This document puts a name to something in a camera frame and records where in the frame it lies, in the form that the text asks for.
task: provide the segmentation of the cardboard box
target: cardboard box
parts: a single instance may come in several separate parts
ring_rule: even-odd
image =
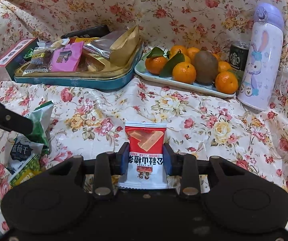
[[[25,63],[29,49],[38,47],[37,41],[38,38],[21,40],[0,57],[0,81],[14,81],[15,70]]]

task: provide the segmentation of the floral tablecloth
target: floral tablecloth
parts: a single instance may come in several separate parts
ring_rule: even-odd
[[[288,0],[0,0],[0,55],[22,38],[55,40],[98,24],[111,29],[138,24],[148,46],[196,46],[225,59],[231,41],[249,42],[258,1],[276,5],[285,20],[281,70],[267,111],[255,114],[236,99],[162,87],[138,77],[110,93],[0,82],[0,101],[22,115],[54,102],[48,129],[52,151],[40,161],[46,168],[72,155],[91,159],[118,150],[127,140],[127,120],[164,122],[174,150],[199,159],[220,155],[288,192]],[[0,130],[0,201],[9,190],[4,168],[8,137]],[[178,178],[168,183],[176,186]],[[205,178],[202,183],[207,191]],[[0,213],[0,231],[7,229]]]

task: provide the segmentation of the starbucks can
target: starbucks can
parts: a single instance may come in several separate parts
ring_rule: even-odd
[[[232,71],[235,73],[238,85],[241,84],[246,61],[248,59],[250,45],[242,42],[234,42],[229,49],[228,63],[232,66]]]

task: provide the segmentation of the thermos bottle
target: thermos bottle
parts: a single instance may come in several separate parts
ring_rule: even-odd
[[[237,96],[249,107],[267,109],[280,63],[283,29],[279,9],[268,3],[256,7],[248,59]]]

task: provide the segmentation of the kiwi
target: kiwi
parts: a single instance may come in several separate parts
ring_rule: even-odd
[[[206,86],[212,85],[219,74],[216,57],[208,51],[199,51],[195,54],[193,65],[196,69],[196,82]]]

